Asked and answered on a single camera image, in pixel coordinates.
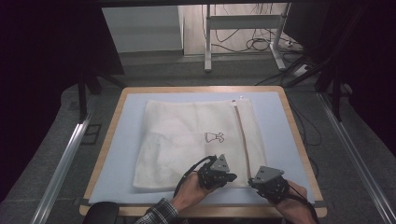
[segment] white cloth bag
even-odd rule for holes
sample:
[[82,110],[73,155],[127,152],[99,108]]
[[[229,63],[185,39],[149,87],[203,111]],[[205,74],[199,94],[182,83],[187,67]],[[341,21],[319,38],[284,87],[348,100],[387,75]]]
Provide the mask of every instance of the white cloth bag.
[[237,175],[226,187],[248,187],[248,169],[254,176],[265,165],[262,135],[249,99],[148,101],[142,136],[135,188],[173,190],[180,178],[206,156],[225,155],[231,173]]

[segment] metal rail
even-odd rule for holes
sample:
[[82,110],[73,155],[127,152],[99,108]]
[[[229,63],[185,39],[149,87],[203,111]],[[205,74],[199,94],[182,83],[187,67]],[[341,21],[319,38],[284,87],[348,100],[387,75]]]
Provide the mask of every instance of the metal rail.
[[384,191],[375,181],[373,175],[370,173],[368,167],[366,166],[361,154],[356,149],[352,139],[349,137],[347,130],[344,128],[342,122],[339,122],[331,110],[331,103],[325,93],[318,93],[318,98],[322,102],[322,105],[329,117],[335,132],[340,138],[346,153],[348,154],[350,160],[355,166],[356,171],[361,177],[364,187],[366,187],[368,193],[370,194],[380,216],[384,219],[384,223],[396,223],[396,216],[393,212],[389,200],[384,194]]
[[56,167],[56,170],[50,180],[47,189],[38,205],[35,214],[32,218],[31,224],[44,224],[46,223],[52,206],[55,203],[56,198],[58,197],[59,191],[64,183],[64,179],[66,178],[67,172],[69,171],[70,165],[76,155],[79,144],[81,143],[81,139],[85,133],[85,130],[90,123],[93,110],[96,105],[96,101],[99,98],[97,95],[93,95],[90,97],[88,102],[88,115],[87,118],[81,124],[76,126],[72,137],[70,138],[69,143],[67,144],[66,149],[64,150],[64,154],[61,157],[61,160]]

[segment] hand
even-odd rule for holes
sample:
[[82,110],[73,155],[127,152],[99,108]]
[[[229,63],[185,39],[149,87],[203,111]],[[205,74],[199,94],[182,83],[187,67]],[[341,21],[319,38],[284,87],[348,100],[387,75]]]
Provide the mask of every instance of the hand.
[[[296,195],[301,197],[293,188],[295,188],[301,195],[306,198],[306,188],[295,184],[292,181],[289,181],[289,185],[292,188],[289,189],[289,194]],[[316,223],[315,220],[312,218],[312,214],[309,209],[303,205],[302,203],[286,198],[282,202],[278,203],[275,206],[276,210],[282,214],[282,216],[287,219],[288,221],[294,224],[311,224]]]
[[203,200],[209,193],[216,188],[201,188],[198,183],[198,174],[191,173],[181,185],[177,195],[172,199],[172,205],[180,213],[186,208],[193,207]]

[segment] printed logo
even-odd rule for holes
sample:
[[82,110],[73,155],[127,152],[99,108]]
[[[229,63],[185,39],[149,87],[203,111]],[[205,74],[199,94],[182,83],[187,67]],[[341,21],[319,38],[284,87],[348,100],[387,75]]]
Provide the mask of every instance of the printed logo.
[[209,142],[211,142],[213,140],[218,139],[219,142],[222,143],[222,142],[224,142],[223,135],[224,135],[223,133],[217,133],[217,134],[215,134],[215,133],[205,133],[205,140],[206,140],[207,143],[209,143]]

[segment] plaid sleeve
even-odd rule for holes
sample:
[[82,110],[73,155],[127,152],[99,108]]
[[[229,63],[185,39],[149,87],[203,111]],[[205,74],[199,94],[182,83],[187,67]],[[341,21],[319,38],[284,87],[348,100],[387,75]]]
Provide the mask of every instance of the plaid sleeve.
[[163,223],[167,224],[177,217],[176,208],[166,199],[162,198],[158,203],[148,209],[146,214],[138,219],[135,224]]

